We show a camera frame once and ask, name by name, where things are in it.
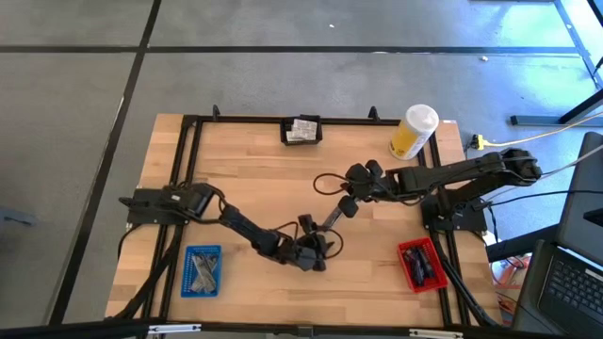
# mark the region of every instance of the wooden table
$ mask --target wooden table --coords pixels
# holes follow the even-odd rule
[[[140,176],[141,187],[160,188],[169,181],[182,117],[157,116]],[[384,169],[417,165],[416,159],[399,161],[389,153],[387,143],[394,130],[392,126],[324,125],[323,140],[318,145],[285,147],[279,138],[278,124],[206,122],[194,182],[207,181],[219,187],[229,203],[263,228],[296,220],[302,214],[311,214],[314,220],[321,222],[340,196],[318,195],[312,188],[318,174],[344,174],[351,165],[364,164],[368,159],[376,159]],[[436,136],[443,165],[464,160],[455,121],[441,121]],[[426,157],[431,159],[429,148],[426,148]],[[336,180],[325,180],[319,188],[331,190],[338,185]],[[208,209],[204,218],[217,215],[217,209]],[[247,240],[223,226],[188,225],[179,255],[169,319],[443,325],[437,293],[414,294],[396,253],[398,243],[428,236],[419,207],[389,202],[362,203],[355,218],[342,218],[335,227],[345,239],[341,254],[327,261],[324,272],[303,272],[258,256]],[[143,225],[126,239],[106,315],[120,311],[147,278],[157,230],[157,225]],[[488,314],[500,321],[482,242],[467,232],[456,233],[456,238],[464,282]],[[222,246],[220,295],[213,299],[183,299],[180,292],[186,246],[209,244]],[[157,285],[152,315],[158,313],[163,283],[160,281]],[[459,323],[454,288],[451,284],[449,287],[453,319]]]

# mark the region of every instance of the yellow bottle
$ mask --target yellow bottle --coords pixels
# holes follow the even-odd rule
[[[440,118],[427,105],[413,105],[399,122],[389,143],[389,151],[400,160],[410,160],[432,136]]]

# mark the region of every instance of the metal stand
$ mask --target metal stand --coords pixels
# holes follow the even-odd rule
[[[536,241],[540,239],[543,239],[546,242],[554,241],[555,234],[557,233],[557,226],[558,225],[548,226],[542,230],[487,246],[486,252],[488,254],[488,261],[494,263],[495,261],[504,260],[515,255],[531,252],[534,250]]]
[[[559,126],[578,121],[603,105],[603,89],[593,94],[561,117],[511,116],[514,126]],[[583,127],[603,127],[603,118],[595,118],[581,124]]]
[[[603,66],[603,56],[599,59],[599,62],[596,63],[595,70],[598,71],[601,66]]]

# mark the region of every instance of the gray floor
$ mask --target gray floor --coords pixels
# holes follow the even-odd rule
[[[152,1],[58,3],[0,2],[0,44],[138,44]],[[583,10],[578,2],[571,5]],[[572,41],[551,4],[171,0],[159,11],[151,44],[571,46]],[[226,115],[364,117],[375,105],[383,117],[396,118],[423,103],[442,119],[457,120],[465,139],[480,133],[503,141],[549,130],[511,127],[510,115],[562,114],[595,91],[576,56],[488,57],[483,62],[473,55],[147,55],[67,320],[103,317],[126,216],[117,198],[136,186],[157,113],[209,114],[216,104]],[[0,205],[40,219],[33,228],[13,223],[0,228],[0,328],[43,322],[132,60],[132,55],[0,55]],[[532,151],[545,171],[554,170],[576,158],[588,130],[521,147]],[[469,151],[470,157],[480,154]],[[570,178],[568,170],[509,197],[566,189]],[[495,207],[501,237],[557,222],[563,200],[553,196]]]

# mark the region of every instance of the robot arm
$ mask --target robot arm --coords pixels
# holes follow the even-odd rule
[[[203,219],[207,206],[215,197],[219,199],[220,216]],[[249,240],[259,255],[279,264],[290,264],[304,271],[326,269],[324,259],[332,243],[327,244],[324,235],[317,233],[318,226],[309,216],[299,217],[305,232],[300,238],[292,238],[278,230],[266,230],[243,216],[225,200],[218,188],[209,184],[164,186],[160,191],[138,189],[134,198],[120,198],[120,202],[129,207],[129,222],[187,224],[193,220],[201,224],[218,223]]]
[[[413,205],[432,197],[432,192],[439,186],[471,180],[455,190],[440,190],[448,194],[438,191],[438,211],[434,213],[446,217],[454,212],[456,204],[501,186],[533,184],[542,174],[535,163],[536,159],[530,153],[510,149],[435,169],[420,166],[390,169],[384,175],[375,160],[368,161],[365,166],[355,164],[346,173],[347,182],[342,185],[348,195],[341,198],[325,222],[317,225],[309,215],[298,217],[303,230],[299,238],[292,238],[276,229],[260,228],[228,203],[218,188],[209,184],[164,186],[160,191],[141,189],[135,192],[134,198],[120,198],[120,201],[130,209],[129,222],[184,224],[194,220],[202,224],[219,223],[249,240],[257,253],[265,258],[302,270],[322,271],[326,269],[326,252],[333,244],[327,243],[322,233],[334,232],[332,227],[342,214],[352,218],[358,210],[358,202],[386,201]],[[220,216],[203,219],[214,197],[220,200]]]
[[[415,205],[431,197],[439,186],[470,181],[457,189],[440,189],[436,195],[437,216],[448,218],[456,206],[470,202],[503,186],[530,186],[542,171],[527,151],[508,149],[482,157],[428,169],[422,166],[383,170],[375,160],[355,164],[346,172],[342,188],[348,193],[339,209],[351,218],[357,202],[401,202]]]

